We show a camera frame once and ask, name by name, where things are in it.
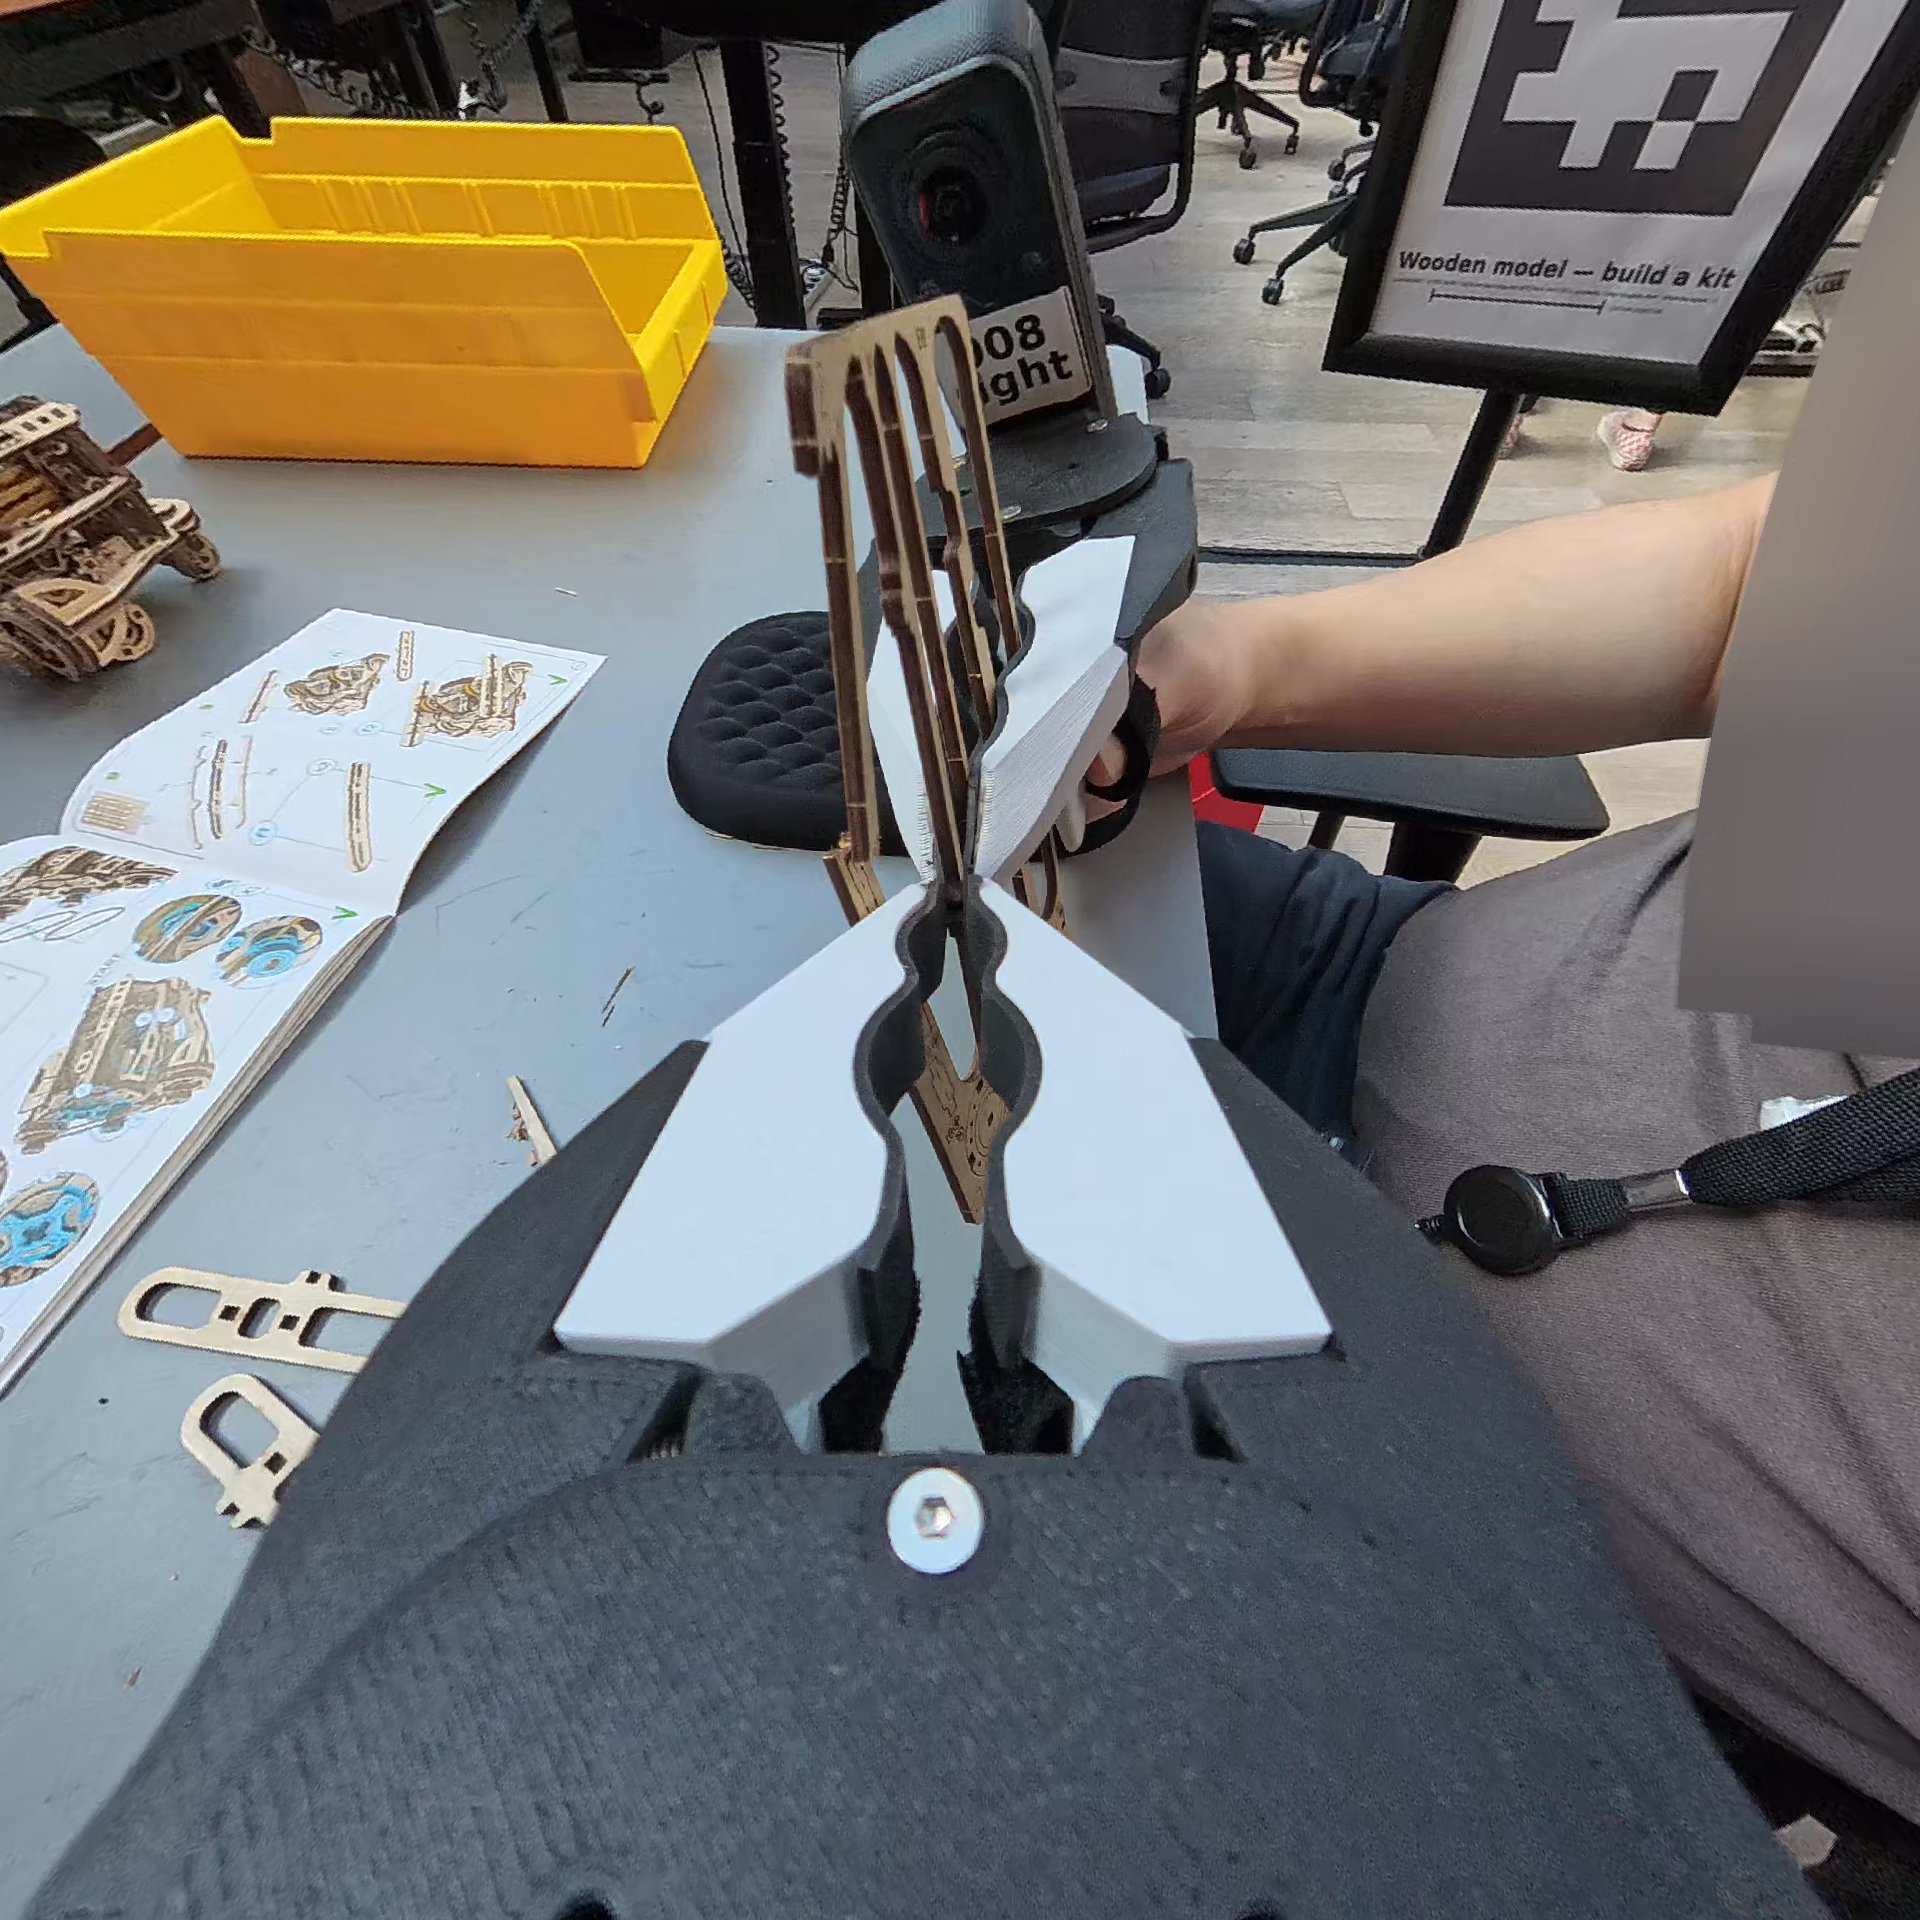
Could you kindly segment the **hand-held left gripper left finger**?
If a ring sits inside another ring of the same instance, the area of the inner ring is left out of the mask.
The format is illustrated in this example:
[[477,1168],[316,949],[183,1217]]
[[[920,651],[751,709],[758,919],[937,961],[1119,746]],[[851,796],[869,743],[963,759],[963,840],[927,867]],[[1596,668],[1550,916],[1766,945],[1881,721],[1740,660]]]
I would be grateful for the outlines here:
[[879,1448],[920,1318],[892,1109],[937,984],[920,881],[714,1026],[557,1341],[754,1377],[800,1448]]

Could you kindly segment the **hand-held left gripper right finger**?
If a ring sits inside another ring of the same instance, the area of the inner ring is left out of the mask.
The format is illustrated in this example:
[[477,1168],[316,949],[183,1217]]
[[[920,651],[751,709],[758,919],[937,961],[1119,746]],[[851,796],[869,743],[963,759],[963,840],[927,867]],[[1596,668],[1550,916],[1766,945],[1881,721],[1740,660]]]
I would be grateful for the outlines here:
[[1321,1356],[1332,1323],[1188,1029],[995,881],[969,886],[979,1067],[1005,1103],[979,1328],[1084,1448],[1113,1392]]

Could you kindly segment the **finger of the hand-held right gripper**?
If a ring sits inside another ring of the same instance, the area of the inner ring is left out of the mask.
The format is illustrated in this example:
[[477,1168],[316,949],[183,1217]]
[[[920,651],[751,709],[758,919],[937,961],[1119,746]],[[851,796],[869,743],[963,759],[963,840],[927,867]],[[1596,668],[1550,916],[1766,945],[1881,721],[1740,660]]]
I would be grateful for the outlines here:
[[[963,729],[963,781],[957,786],[957,873],[972,870],[973,850],[973,812],[976,812],[976,746],[979,721],[969,684],[969,649],[957,628],[950,582],[944,570],[934,570],[934,603],[941,616],[941,636],[950,662],[950,690],[957,704],[957,724]],[[867,724],[875,750],[875,778],[885,785],[890,808],[890,832],[901,841],[905,856],[916,873],[931,881],[940,877],[934,831],[927,817],[927,785],[916,729],[905,691],[905,671],[898,647],[881,616],[881,596],[875,570],[862,570],[862,613],[867,621]]]
[[1028,569],[1016,608],[1032,634],[995,691],[972,765],[969,867],[1005,881],[1063,812],[1130,700],[1130,655],[1116,636],[1132,538],[1084,538]]

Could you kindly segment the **plywood frame piece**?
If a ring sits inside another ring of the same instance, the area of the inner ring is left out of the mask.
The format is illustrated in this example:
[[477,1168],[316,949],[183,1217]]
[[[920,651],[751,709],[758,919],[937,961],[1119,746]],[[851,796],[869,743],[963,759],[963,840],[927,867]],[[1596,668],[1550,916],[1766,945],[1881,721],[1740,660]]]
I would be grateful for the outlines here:
[[[701,1154],[721,1124],[745,1150],[750,1196],[721,1214],[721,1252],[745,1253],[750,1279],[773,1284],[768,1304],[820,1301],[855,1279],[907,1279],[920,1209],[905,1178],[895,1106],[916,1101],[957,1206],[979,1227],[979,1301],[995,1308],[1028,1291],[1028,1263],[1008,1214],[1012,1106],[986,1073],[1032,1083],[1037,1040],[1008,995],[1002,965],[1016,945],[1060,956],[1065,919],[1055,856],[1063,801],[1042,798],[1037,847],[1008,850],[986,831],[976,746],[1005,729],[1002,677],[1028,658],[1034,613],[1019,608],[995,504],[990,453],[972,378],[957,384],[973,495],[982,502],[976,593],[973,549],[934,417],[940,344],[969,357],[966,311],[954,296],[865,321],[792,345],[784,360],[794,471],[815,485],[828,569],[828,632],[835,690],[835,746],[846,827],[828,850],[835,886],[854,889],[855,916],[800,969],[741,1007],[694,1047],[694,1073],[620,1201],[601,1252],[629,1230],[689,1227],[691,1199],[668,1177],[707,1177]],[[862,471],[875,538],[881,623],[892,636],[911,740],[931,808],[931,873],[885,900],[875,854],[875,756],[867,714],[867,649],[858,610],[851,465]]]

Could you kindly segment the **person's right forearm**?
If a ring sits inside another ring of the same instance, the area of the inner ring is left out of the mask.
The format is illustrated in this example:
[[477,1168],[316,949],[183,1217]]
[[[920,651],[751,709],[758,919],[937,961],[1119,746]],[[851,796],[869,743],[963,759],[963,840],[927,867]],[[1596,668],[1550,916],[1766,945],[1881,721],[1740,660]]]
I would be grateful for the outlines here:
[[1708,739],[1775,482],[1538,518],[1277,599],[1227,739],[1424,756]]

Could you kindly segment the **assembled wooden model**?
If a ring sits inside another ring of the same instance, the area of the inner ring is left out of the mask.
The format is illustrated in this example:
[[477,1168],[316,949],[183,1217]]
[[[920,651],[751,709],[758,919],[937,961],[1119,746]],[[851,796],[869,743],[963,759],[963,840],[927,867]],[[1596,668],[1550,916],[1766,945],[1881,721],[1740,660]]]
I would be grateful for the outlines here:
[[131,596],[169,569],[222,573],[199,511],[153,495],[84,426],[78,406],[3,404],[3,667],[79,684],[144,660],[156,623]]

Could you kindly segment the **person's right hand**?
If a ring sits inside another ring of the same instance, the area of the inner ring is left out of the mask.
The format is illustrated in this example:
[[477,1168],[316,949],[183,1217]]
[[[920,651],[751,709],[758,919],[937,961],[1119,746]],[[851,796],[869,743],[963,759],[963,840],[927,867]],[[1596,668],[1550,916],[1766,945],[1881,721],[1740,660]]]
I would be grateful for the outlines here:
[[1286,599],[1189,599],[1155,623],[1136,680],[1159,707],[1146,773],[1182,773],[1221,743],[1283,743],[1299,724],[1298,623]]

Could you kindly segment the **black quilted wrist rest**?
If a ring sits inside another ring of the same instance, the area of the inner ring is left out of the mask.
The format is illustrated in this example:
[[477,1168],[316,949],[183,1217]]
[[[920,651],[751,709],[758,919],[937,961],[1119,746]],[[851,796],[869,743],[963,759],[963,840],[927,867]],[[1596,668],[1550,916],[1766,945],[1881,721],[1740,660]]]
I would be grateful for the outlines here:
[[846,817],[830,616],[774,610],[721,636],[689,684],[665,773],[678,804],[732,841],[828,854]]

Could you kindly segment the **black sign stand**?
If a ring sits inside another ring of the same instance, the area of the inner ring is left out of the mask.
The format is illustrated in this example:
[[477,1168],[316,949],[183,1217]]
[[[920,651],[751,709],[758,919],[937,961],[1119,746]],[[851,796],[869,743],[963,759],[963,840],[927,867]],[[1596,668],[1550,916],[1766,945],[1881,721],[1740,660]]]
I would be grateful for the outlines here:
[[1488,390],[1482,394],[1426,538],[1417,549],[1421,563],[1460,549],[1479,504],[1483,502],[1483,489],[1494,482],[1494,466],[1508,455],[1515,429],[1530,414],[1532,404],[1537,394],[1508,390]]

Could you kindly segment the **slotted wooden strip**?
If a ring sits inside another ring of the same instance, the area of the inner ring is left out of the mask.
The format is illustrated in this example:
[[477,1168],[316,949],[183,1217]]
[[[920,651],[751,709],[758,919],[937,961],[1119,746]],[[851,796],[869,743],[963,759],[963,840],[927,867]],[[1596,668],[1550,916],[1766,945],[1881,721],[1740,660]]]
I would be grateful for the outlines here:
[[402,1301],[348,1289],[319,1268],[288,1279],[248,1279],[165,1266],[120,1301],[118,1331],[202,1356],[355,1374],[402,1311]]
[[[260,1425],[260,1445],[251,1454],[228,1432],[238,1419]],[[179,1445],[212,1483],[215,1514],[234,1532],[265,1532],[278,1516],[294,1475],[319,1445],[319,1429],[265,1380],[231,1372],[211,1380],[186,1405],[179,1422]]]

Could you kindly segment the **instruction booklet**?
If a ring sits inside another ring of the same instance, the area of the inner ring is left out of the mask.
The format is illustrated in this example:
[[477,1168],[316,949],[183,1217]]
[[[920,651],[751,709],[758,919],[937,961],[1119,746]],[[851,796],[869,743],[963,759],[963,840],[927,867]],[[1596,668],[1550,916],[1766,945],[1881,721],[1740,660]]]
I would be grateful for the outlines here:
[[3,1387],[598,667],[330,608],[3,845]]

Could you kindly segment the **framed marker sign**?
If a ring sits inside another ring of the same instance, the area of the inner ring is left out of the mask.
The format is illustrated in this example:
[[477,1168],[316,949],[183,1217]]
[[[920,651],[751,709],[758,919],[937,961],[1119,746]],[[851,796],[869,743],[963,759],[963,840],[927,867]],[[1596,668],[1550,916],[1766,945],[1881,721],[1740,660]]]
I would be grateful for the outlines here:
[[1713,414],[1913,105],[1913,2],[1411,2],[1323,367]]

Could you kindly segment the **yellow plastic bin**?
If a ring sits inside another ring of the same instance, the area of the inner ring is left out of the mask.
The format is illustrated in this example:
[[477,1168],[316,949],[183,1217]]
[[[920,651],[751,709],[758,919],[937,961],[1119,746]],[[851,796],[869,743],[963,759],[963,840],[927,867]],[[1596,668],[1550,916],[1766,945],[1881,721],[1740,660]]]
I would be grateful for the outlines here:
[[730,295],[683,132],[203,118],[3,211],[190,458],[642,466]]

